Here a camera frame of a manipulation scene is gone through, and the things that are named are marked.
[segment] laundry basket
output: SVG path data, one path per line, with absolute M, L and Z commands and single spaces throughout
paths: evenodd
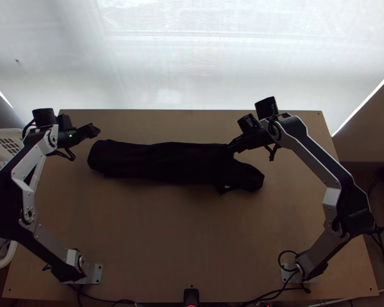
M 0 129 L 0 161 L 10 161 L 23 147 L 21 129 Z M 8 265 L 13 259 L 17 242 L 11 241 L 7 255 L 0 259 L 0 268 Z

